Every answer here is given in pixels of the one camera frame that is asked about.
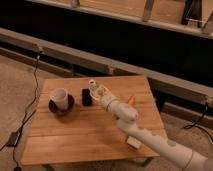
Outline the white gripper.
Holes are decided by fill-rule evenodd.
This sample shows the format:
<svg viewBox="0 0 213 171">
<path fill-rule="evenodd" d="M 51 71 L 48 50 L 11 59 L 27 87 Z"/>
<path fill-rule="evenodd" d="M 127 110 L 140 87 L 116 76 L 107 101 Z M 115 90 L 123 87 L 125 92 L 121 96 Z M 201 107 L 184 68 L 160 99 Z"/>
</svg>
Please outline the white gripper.
<svg viewBox="0 0 213 171">
<path fill-rule="evenodd" d="M 117 97 L 112 94 L 109 90 L 107 89 L 101 89 L 98 91 L 99 95 L 99 102 L 102 105 L 104 109 L 107 109 L 108 106 L 117 99 Z"/>
</svg>

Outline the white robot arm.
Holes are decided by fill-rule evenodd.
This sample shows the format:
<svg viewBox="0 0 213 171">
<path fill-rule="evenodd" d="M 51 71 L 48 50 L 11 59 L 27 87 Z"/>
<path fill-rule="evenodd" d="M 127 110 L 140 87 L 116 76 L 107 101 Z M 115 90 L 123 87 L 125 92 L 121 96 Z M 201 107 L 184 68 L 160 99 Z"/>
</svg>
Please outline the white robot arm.
<svg viewBox="0 0 213 171">
<path fill-rule="evenodd" d="M 162 137 L 137 124 L 138 111 L 130 104 L 123 103 L 108 90 L 99 90 L 98 100 L 103 108 L 117 117 L 117 127 L 144 145 L 166 158 L 183 171 L 213 171 L 213 158 Z"/>
</svg>

